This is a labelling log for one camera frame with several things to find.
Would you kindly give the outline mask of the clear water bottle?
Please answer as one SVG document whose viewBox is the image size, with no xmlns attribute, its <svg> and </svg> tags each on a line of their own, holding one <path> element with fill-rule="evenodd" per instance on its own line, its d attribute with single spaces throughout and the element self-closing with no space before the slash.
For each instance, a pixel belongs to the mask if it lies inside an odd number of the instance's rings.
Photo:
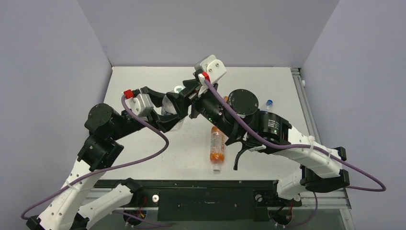
<svg viewBox="0 0 406 230">
<path fill-rule="evenodd" d="M 185 87 L 184 86 L 175 86 L 174 89 L 171 91 L 173 93 L 179 94 Z M 167 95 L 163 97 L 162 100 L 162 107 L 161 107 L 161 115 L 169 116 L 169 115 L 176 115 L 177 112 L 173 103 L 169 100 Z M 178 131 L 181 129 L 183 125 L 184 119 L 180 120 L 170 131 Z"/>
</svg>

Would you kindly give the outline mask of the slim orange drink bottle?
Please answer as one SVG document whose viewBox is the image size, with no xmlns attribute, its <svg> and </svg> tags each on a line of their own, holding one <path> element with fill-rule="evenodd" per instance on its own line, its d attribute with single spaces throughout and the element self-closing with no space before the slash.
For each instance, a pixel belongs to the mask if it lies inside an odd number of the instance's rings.
<svg viewBox="0 0 406 230">
<path fill-rule="evenodd" d="M 221 167 L 225 160 L 225 134 L 219 128 L 213 126 L 211 128 L 211 142 L 209 159 L 213 167 L 214 173 L 220 173 Z"/>
</svg>

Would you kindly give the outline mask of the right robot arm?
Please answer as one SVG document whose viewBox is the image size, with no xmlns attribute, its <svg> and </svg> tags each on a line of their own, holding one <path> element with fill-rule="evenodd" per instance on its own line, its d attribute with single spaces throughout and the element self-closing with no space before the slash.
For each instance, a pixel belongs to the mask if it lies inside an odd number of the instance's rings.
<svg viewBox="0 0 406 230">
<path fill-rule="evenodd" d="M 270 109 L 261 109 L 257 97 L 248 90 L 233 90 L 222 103 L 216 90 L 186 80 L 181 91 L 168 92 L 166 97 L 179 116 L 202 115 L 227 136 L 228 144 L 240 142 L 236 159 L 249 150 L 299 163 L 297 171 L 280 179 L 270 191 L 271 201 L 277 205 L 301 192 L 329 193 L 350 184 L 349 173 L 342 168 L 344 148 L 330 149 L 302 134 Z"/>
</svg>

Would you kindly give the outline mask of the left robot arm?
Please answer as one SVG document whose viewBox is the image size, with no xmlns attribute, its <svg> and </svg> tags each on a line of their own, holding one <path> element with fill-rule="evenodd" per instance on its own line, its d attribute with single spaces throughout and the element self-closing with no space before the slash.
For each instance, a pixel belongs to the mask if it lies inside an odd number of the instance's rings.
<svg viewBox="0 0 406 230">
<path fill-rule="evenodd" d="M 98 180 L 115 169 L 114 162 L 124 149 L 119 139 L 145 127 L 163 137 L 187 115 L 191 101 L 186 90 L 160 93 L 144 87 L 125 91 L 121 102 L 121 113 L 105 103 L 90 110 L 85 123 L 89 136 L 65 183 L 46 198 L 49 206 L 41 214 L 28 217 L 22 213 L 29 229 L 88 230 L 117 208 L 142 202 L 141 185 L 128 178 L 109 193 L 83 204 Z"/>
</svg>

